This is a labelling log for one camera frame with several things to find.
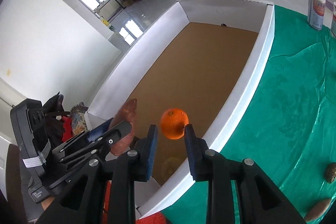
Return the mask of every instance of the orange label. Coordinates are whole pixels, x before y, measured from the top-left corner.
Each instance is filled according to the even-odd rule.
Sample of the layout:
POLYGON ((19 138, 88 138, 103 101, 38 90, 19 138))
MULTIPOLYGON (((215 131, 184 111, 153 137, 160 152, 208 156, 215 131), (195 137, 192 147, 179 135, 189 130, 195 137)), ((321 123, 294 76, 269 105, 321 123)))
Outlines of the orange label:
POLYGON ((325 3, 322 3, 318 0, 314 0, 314 11, 319 15, 319 16, 324 16, 324 10, 326 8, 325 3))

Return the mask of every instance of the green tablecloth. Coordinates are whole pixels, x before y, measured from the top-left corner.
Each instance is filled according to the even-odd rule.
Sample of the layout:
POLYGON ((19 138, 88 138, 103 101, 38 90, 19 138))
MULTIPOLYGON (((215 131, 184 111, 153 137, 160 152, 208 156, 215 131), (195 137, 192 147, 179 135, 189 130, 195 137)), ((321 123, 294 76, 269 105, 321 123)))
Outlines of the green tablecloth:
MULTIPOLYGON (((265 71, 221 151, 228 159, 255 160, 302 216, 336 196, 336 182, 323 178, 336 161, 336 39, 329 31, 318 32, 306 16, 276 6, 265 71)), ((173 224, 204 224, 206 204, 207 183, 195 183, 163 213, 173 224)))

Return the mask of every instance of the brown cardboard surface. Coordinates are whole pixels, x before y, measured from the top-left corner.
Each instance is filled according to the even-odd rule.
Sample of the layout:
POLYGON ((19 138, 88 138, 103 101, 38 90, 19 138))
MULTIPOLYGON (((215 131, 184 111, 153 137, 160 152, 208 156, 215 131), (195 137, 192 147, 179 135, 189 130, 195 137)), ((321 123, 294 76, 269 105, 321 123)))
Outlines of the brown cardboard surface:
POLYGON ((186 159, 184 138, 169 140, 162 135, 161 115, 169 108, 183 109, 202 137, 235 86, 257 36, 241 29, 189 23, 130 95, 137 99, 135 135, 144 138, 150 124, 158 126, 153 177, 160 185, 186 159))

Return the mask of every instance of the can label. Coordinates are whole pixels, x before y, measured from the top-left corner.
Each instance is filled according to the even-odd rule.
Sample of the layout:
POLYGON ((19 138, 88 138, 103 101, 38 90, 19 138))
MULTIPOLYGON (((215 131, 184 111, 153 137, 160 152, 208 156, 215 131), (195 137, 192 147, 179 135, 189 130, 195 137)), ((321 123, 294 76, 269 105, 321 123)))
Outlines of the can label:
POLYGON ((333 15, 333 21, 331 22, 331 34, 336 37, 336 15, 333 15))
POLYGON ((319 0, 309 0, 309 11, 307 21, 310 26, 316 30, 321 30, 323 27, 323 18, 326 4, 319 0))

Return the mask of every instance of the white can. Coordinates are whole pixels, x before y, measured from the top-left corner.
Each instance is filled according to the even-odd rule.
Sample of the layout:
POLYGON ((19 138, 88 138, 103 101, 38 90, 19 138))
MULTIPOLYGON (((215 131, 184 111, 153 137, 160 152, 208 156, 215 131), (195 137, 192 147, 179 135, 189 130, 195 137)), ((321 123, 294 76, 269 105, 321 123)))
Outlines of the white can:
POLYGON ((331 35, 336 37, 336 2, 334 2, 333 20, 330 28, 331 35))
POLYGON ((307 22, 318 31, 322 30, 325 9, 326 0, 309 0, 307 22))

